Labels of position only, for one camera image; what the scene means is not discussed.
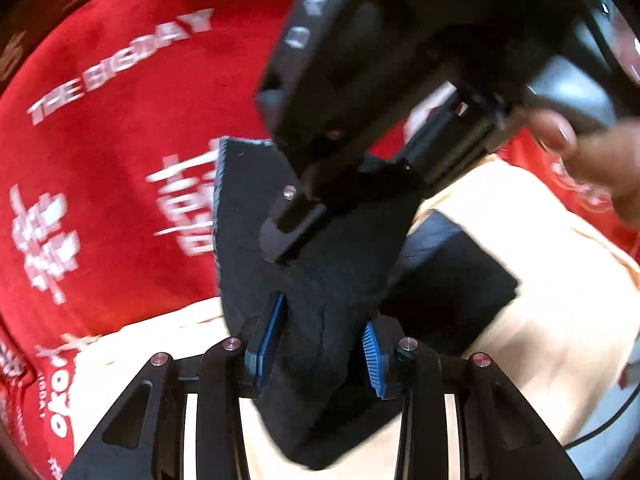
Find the person's right hand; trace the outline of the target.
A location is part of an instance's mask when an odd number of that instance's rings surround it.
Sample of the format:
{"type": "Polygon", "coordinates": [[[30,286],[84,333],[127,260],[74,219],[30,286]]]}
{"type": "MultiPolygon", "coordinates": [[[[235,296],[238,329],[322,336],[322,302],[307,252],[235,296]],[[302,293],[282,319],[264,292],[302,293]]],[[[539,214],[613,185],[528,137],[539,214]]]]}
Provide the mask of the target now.
{"type": "Polygon", "coordinates": [[[639,119],[626,118],[614,127],[578,134],[553,110],[518,111],[533,137],[560,156],[575,180],[604,188],[613,208],[631,229],[639,226],[639,119]]]}

